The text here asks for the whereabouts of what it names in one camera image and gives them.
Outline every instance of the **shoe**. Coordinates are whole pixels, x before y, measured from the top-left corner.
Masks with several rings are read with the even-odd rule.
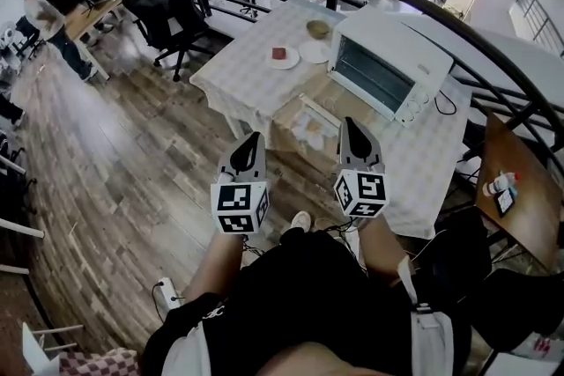
[[[21,112],[21,116],[13,123],[14,129],[17,129],[21,125],[25,117],[26,117],[26,112]]]
[[[96,74],[98,74],[98,70],[94,67],[93,64],[90,65],[90,72],[88,73],[88,75],[86,77],[84,77],[82,79],[83,82],[87,82],[88,80],[90,80],[92,77],[94,77]]]
[[[300,227],[304,232],[309,232],[309,229],[311,229],[311,215],[304,210],[299,211],[296,216],[293,217],[290,229],[294,227]]]
[[[100,32],[102,33],[110,33],[112,30],[114,30],[114,26],[111,26],[110,24],[104,24],[102,26],[102,28],[100,29]]]

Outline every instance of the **white plate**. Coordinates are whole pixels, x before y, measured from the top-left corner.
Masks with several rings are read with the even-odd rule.
[[[329,61],[329,47],[324,42],[306,41],[300,45],[300,55],[306,62],[325,63]]]
[[[296,64],[300,62],[300,54],[295,48],[288,48],[285,46],[275,46],[283,47],[286,49],[286,59],[285,60],[274,60],[272,58],[272,48],[266,51],[266,63],[275,70],[289,70],[293,68]]]

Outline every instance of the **black and white marker cube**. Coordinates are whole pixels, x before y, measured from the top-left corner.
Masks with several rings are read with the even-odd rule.
[[[268,207],[266,182],[211,185],[211,213],[223,233],[257,233]]]
[[[347,217],[377,217],[390,203],[386,174],[343,169],[333,188]]]

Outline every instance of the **oven knob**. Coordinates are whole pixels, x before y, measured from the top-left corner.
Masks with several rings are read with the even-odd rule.
[[[404,109],[404,111],[402,112],[402,114],[399,117],[399,121],[406,123],[406,122],[411,122],[415,119],[415,116],[413,115],[412,112],[410,112],[407,108]]]
[[[426,92],[418,92],[415,95],[415,100],[417,100],[420,105],[425,105],[429,101],[429,96]]]
[[[412,100],[407,102],[407,106],[414,113],[419,113],[421,111],[421,105],[418,104],[417,102],[413,102]]]

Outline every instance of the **oven window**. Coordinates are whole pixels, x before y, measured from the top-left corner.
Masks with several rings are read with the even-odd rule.
[[[385,64],[372,52],[345,36],[335,70],[396,112],[413,88],[413,81]]]

